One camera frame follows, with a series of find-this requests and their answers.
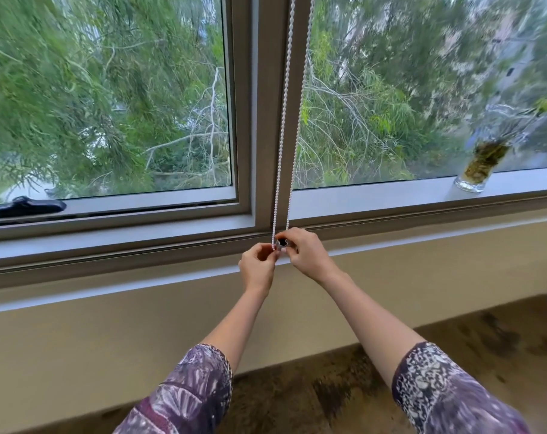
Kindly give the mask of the person's left hand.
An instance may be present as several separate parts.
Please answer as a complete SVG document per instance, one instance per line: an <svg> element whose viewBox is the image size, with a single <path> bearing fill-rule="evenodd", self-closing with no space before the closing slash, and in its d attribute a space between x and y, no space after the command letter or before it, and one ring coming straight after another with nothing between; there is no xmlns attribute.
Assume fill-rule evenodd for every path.
<svg viewBox="0 0 547 434"><path fill-rule="evenodd" d="M272 285L274 270L263 266L263 253L276 251L270 243L257 243L241 255L238 262L245 291L266 296Z"/></svg>

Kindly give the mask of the person's right hand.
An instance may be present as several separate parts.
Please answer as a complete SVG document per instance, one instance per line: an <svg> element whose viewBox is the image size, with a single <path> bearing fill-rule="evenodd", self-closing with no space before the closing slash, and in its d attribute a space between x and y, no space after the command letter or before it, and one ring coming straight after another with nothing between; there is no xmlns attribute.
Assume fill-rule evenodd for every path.
<svg viewBox="0 0 547 434"><path fill-rule="evenodd" d="M341 270L315 233L292 227L276 234L275 239L286 243L284 249L292 265L318 284L324 286L340 275Z"/></svg>

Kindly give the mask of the person's left forearm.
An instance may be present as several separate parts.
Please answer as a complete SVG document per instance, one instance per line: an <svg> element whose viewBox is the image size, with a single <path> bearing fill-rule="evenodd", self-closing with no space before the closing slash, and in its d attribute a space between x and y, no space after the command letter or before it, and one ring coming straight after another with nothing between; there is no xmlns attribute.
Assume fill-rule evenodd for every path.
<svg viewBox="0 0 547 434"><path fill-rule="evenodd" d="M250 283L229 313L208 334L202 344L218 349L227 359L232 373L238 370L242 355L270 288Z"/></svg>

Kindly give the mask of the person's right forearm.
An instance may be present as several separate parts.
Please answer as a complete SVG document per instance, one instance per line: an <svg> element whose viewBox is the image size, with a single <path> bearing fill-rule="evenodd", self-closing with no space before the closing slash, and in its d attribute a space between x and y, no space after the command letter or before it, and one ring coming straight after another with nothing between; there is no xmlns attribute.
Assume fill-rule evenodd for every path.
<svg viewBox="0 0 547 434"><path fill-rule="evenodd" d="M407 353L425 339L382 307L340 269L317 281L331 296L389 387Z"/></svg>

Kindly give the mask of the purple patterned left sleeve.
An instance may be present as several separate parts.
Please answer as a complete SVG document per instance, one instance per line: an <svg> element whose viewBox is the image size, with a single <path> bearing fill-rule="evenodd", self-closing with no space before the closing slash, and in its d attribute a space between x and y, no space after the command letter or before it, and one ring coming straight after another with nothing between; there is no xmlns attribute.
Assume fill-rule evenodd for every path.
<svg viewBox="0 0 547 434"><path fill-rule="evenodd" d="M113 434L215 434L232 390L233 373L222 351L195 345Z"/></svg>

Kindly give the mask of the purple patterned sleeve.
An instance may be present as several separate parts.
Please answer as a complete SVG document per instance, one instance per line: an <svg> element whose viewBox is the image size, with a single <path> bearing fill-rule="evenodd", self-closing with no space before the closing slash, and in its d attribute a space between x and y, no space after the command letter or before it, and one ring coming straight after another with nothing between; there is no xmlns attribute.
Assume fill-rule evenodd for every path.
<svg viewBox="0 0 547 434"><path fill-rule="evenodd" d="M402 358L392 394L417 434L530 434L517 410L433 343L418 343Z"/></svg>
<svg viewBox="0 0 547 434"><path fill-rule="evenodd" d="M233 373L222 351L195 345L113 434L215 434L232 390Z"/></svg>

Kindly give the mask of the purple patterned right sleeve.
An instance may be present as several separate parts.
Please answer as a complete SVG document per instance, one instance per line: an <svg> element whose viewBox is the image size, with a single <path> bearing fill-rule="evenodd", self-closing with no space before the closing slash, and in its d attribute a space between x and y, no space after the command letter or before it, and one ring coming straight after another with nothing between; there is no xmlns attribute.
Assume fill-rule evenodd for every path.
<svg viewBox="0 0 547 434"><path fill-rule="evenodd" d="M517 410L433 343L418 343L402 358L392 394L417 434L530 434Z"/></svg>

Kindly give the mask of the glass vase with plant cuttings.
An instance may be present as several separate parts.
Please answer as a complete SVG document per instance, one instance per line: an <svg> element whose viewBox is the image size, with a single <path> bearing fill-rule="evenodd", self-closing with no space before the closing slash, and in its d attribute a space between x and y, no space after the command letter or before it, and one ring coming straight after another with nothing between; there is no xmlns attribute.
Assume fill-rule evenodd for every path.
<svg viewBox="0 0 547 434"><path fill-rule="evenodd" d="M503 103L487 105L472 135L471 157L455 178L455 186L469 193L481 193L507 154L523 145L545 119L547 96L530 108L516 108Z"/></svg>

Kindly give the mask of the grey window frame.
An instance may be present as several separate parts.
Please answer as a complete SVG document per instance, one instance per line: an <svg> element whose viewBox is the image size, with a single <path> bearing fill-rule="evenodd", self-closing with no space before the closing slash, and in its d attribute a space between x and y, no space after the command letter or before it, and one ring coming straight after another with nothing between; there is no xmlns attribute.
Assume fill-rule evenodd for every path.
<svg viewBox="0 0 547 434"><path fill-rule="evenodd" d="M547 0L0 0L0 290L547 208Z"/></svg>

